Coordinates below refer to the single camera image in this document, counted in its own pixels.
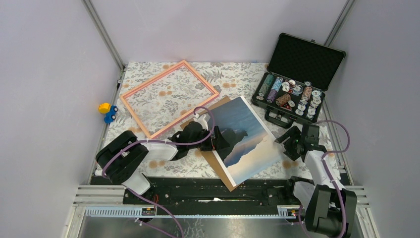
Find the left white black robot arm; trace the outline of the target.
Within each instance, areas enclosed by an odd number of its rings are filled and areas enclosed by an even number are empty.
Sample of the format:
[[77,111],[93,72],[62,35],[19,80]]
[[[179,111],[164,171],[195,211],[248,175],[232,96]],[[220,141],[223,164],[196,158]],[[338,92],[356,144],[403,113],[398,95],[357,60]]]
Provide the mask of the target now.
[[197,121],[189,122],[166,141],[140,141],[127,130],[98,152],[95,159],[105,178],[114,185],[125,186],[139,202],[147,204],[152,201],[154,191],[148,178],[137,171],[144,160],[176,161],[195,148],[202,152],[215,151],[224,160],[247,136],[245,130],[220,129],[218,126],[207,129]]

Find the pink wooden picture frame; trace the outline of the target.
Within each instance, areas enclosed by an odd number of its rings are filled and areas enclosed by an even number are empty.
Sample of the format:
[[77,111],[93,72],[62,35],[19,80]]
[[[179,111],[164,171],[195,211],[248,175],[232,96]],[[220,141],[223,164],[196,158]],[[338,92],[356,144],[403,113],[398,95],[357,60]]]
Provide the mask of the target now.
[[120,100],[145,136],[152,139],[218,96],[213,86],[182,60],[123,93]]

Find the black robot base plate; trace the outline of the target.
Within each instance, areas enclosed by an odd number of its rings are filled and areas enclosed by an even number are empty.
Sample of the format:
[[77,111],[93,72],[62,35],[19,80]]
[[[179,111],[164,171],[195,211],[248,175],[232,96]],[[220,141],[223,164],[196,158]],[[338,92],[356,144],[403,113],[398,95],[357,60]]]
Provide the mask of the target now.
[[306,179],[249,179],[229,191],[215,178],[150,177],[151,188],[144,197],[168,209],[175,216],[278,215],[278,206],[296,205],[292,186]]

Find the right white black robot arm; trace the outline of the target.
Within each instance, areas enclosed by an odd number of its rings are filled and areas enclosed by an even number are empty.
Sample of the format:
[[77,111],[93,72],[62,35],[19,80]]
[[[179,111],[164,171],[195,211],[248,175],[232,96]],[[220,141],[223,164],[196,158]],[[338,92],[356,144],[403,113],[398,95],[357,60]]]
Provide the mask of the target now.
[[299,220],[307,231],[330,238],[349,238],[357,196],[332,175],[327,161],[332,152],[319,144],[319,133],[319,126],[304,124],[302,128],[291,127],[276,139],[283,144],[284,154],[292,161],[302,159],[312,176],[310,179],[292,176],[284,198],[290,204],[301,203],[305,217]]

